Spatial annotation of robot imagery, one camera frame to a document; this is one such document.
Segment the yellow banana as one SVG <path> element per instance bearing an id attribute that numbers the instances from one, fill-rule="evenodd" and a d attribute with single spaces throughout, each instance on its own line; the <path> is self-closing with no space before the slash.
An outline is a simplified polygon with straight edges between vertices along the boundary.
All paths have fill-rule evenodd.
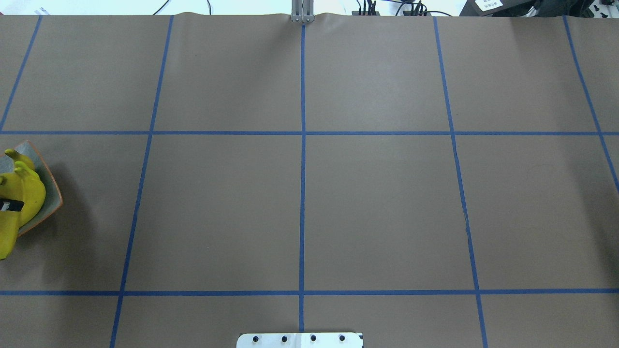
<path id="1" fill-rule="evenodd" d="M 39 174 L 30 170 L 21 161 L 14 163 L 12 172 L 1 174 L 0 198 L 25 203 L 20 212 L 22 226 L 38 214 L 44 204 L 45 196 L 46 189 Z"/>
<path id="2" fill-rule="evenodd" d="M 18 229 L 22 226 L 21 213 L 2 211 L 0 214 L 0 259 L 4 260 L 14 250 Z"/>
<path id="3" fill-rule="evenodd" d="M 18 152 L 14 148 L 8 148 L 4 151 L 4 154 L 11 158 L 13 161 L 21 161 L 24 163 L 30 170 L 35 171 L 35 163 L 28 156 Z"/>

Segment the grey square plate orange rim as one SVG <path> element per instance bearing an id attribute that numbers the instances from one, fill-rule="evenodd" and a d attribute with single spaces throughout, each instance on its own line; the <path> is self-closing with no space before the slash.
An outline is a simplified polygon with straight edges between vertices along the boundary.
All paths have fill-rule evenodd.
<path id="1" fill-rule="evenodd" d="M 62 196 L 48 165 L 29 141 L 8 148 L 1 157 L 1 244 L 15 239 L 48 218 Z"/>

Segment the black label printer box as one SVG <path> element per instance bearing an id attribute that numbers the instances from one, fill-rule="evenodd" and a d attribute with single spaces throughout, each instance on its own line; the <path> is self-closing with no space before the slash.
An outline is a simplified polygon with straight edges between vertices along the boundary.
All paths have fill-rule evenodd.
<path id="1" fill-rule="evenodd" d="M 459 17 L 527 17 L 541 0 L 467 0 Z"/>

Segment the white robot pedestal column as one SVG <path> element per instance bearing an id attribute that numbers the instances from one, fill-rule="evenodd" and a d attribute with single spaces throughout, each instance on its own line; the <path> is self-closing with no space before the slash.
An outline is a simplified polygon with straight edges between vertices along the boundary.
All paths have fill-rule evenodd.
<path id="1" fill-rule="evenodd" d="M 363 348 L 362 333 L 248 333 L 239 336 L 237 348 Z"/>

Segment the aluminium frame post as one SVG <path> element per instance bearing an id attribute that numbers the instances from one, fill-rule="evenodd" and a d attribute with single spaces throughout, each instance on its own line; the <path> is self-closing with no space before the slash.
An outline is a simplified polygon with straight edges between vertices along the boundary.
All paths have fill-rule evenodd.
<path id="1" fill-rule="evenodd" d="M 314 0 L 292 0 L 291 21 L 299 24 L 314 22 Z"/>

